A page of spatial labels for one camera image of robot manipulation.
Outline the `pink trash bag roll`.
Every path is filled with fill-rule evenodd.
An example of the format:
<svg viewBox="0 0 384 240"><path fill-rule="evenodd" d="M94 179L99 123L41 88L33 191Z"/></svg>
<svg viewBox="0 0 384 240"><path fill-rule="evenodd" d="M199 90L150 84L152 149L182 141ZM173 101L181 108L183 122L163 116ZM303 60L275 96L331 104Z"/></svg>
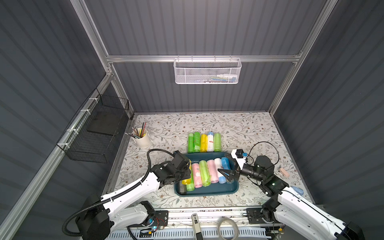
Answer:
<svg viewBox="0 0 384 240"><path fill-rule="evenodd" d="M214 160L208 160L207 165L208 165L209 173L211 176L211 183L212 184L218 183L219 182L219 176L218 176L218 171L217 171L215 161Z"/></svg>
<svg viewBox="0 0 384 240"><path fill-rule="evenodd" d="M201 177L200 165L198 163L192 164L192 172L195 188L201 188L203 186L203 182Z"/></svg>

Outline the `grey trash bag roll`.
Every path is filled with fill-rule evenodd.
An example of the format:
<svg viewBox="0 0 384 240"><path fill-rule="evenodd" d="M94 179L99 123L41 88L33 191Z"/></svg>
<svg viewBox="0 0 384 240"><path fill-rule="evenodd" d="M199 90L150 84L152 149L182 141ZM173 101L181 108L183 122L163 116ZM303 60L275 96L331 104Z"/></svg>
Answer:
<svg viewBox="0 0 384 240"><path fill-rule="evenodd" d="M187 193L186 185L182 183L179 184L179 193L180 195L185 195Z"/></svg>

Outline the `pale green trash bag roll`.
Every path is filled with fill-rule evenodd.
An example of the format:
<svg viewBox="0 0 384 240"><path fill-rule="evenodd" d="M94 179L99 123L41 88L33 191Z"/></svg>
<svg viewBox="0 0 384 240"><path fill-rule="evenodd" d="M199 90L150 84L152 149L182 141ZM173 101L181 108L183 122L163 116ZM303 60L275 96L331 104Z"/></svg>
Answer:
<svg viewBox="0 0 384 240"><path fill-rule="evenodd" d="M201 160L199 161L199 167L200 167L202 185L203 187L207 187L211 184L211 175L208 169L208 164L206 161Z"/></svg>

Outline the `bright green trash bag roll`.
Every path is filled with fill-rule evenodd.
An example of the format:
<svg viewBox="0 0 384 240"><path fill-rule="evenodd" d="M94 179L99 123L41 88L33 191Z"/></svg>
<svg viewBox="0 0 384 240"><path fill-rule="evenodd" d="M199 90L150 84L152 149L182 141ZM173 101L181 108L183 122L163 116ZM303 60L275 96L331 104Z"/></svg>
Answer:
<svg viewBox="0 0 384 240"><path fill-rule="evenodd" d="M188 153L194 152L194 133L188 134Z"/></svg>

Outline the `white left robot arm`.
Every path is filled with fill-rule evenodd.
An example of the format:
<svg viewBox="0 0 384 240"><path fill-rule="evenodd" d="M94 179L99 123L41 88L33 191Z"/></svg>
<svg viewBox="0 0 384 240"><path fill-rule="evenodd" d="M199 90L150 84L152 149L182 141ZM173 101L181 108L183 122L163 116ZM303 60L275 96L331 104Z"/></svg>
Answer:
<svg viewBox="0 0 384 240"><path fill-rule="evenodd" d="M191 176L191 161L186 155L180 151L171 153L163 150L172 159L152 165L150 154L154 151L147 151L148 168L140 179L110 194L89 196L83 207L64 221L62 232L66 236L84 240L104 240L110 233L124 227L151 225L155 217L151 204L147 201L133 207L131 204L164 186Z"/></svg>

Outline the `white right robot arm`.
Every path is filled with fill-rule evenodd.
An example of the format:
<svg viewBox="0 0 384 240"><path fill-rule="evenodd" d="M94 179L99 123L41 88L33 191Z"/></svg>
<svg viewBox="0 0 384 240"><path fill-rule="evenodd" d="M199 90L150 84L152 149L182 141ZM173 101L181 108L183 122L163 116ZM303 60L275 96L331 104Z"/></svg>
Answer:
<svg viewBox="0 0 384 240"><path fill-rule="evenodd" d="M244 176L269 197L255 214L269 224L281 223L295 230L308 240L363 240L363 230L355 223L345 223L307 201L293 187L274 173L275 166L266 156L256 158L253 165L247 163L243 150L226 154L233 166L219 169L228 181Z"/></svg>

